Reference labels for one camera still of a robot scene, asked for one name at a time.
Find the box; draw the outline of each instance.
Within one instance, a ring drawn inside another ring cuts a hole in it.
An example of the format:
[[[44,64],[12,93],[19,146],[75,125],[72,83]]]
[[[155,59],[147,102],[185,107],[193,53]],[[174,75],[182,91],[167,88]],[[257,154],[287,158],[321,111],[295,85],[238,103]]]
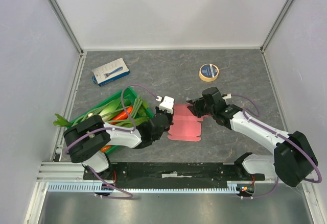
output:
[[[99,86],[103,86],[128,75],[129,69],[127,68],[123,58],[119,58],[102,65],[101,67],[93,69],[92,72],[94,73],[92,77],[93,82]]]
[[[92,109],[94,109],[94,108],[99,108],[99,107],[101,107],[101,106],[104,106],[104,105],[108,104],[108,103],[111,102],[112,100],[115,100],[115,99],[121,97],[121,94],[122,94],[122,91],[120,90],[120,91],[117,92],[116,94],[114,94],[114,95],[112,95],[111,97],[107,98],[107,99],[104,100],[103,102],[97,104],[95,107],[93,107],[93,108],[91,108],[90,110],[88,110],[87,112],[85,112],[85,113],[79,115],[78,117],[76,117],[75,119],[73,119],[73,120],[70,121],[70,122],[71,122],[71,123],[74,123],[74,121],[75,121],[77,118],[79,118],[80,116],[89,113],[89,112],[90,112]],[[136,97],[137,97],[137,94],[135,93],[135,91],[134,91],[132,88],[128,87],[128,88],[125,90],[125,92],[124,92],[124,98],[125,98],[125,99],[129,99],[129,100],[131,100],[131,102],[133,103],[133,102],[135,101]],[[149,118],[153,118],[153,113],[152,113],[152,111],[150,110],[150,108],[145,108],[145,112],[146,112],[146,114],[147,114],[147,116],[148,116]],[[114,151],[115,149],[117,149],[117,147],[118,147],[118,146],[112,146],[112,147],[111,147],[111,148],[110,148],[106,153],[107,153],[107,154],[111,153],[112,151]]]

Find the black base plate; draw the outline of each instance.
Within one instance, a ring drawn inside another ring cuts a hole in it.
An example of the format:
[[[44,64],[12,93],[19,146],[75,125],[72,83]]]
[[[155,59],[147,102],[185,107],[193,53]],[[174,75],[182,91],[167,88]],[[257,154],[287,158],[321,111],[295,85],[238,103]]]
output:
[[[112,171],[100,176],[112,180],[116,172],[119,188],[226,188],[227,181],[252,181],[252,175],[240,173],[234,164],[224,163],[112,163]],[[162,178],[162,174],[177,172],[183,178]],[[84,180],[97,180],[90,170],[84,172]],[[255,174],[256,181],[264,181],[263,174]]]

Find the pink paper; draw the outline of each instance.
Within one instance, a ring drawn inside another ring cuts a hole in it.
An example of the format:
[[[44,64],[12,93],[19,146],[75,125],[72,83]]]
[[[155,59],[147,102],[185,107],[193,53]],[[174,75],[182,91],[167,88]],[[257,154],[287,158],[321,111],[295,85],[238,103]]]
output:
[[[187,108],[188,104],[175,104],[173,125],[170,126],[168,138],[178,141],[200,141],[201,123],[203,117],[198,118]]]

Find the white wall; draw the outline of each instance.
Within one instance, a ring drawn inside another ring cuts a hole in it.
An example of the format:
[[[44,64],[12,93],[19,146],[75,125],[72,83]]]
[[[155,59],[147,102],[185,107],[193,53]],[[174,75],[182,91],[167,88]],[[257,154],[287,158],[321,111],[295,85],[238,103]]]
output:
[[[327,207],[327,0],[295,0],[267,49],[286,121],[305,133],[324,178]]]
[[[22,223],[78,54],[47,0],[0,0],[0,216]]]
[[[83,48],[259,47],[286,0],[57,0]]]

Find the blue and white box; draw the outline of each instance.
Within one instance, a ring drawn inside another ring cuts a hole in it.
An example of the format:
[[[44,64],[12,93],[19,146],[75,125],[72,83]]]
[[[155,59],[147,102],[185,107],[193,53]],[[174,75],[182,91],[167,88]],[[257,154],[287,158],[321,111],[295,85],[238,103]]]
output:
[[[94,73],[92,77],[93,82],[99,86],[103,86],[128,75],[129,69],[127,68],[123,58],[119,58],[101,67],[93,69],[92,72]]]

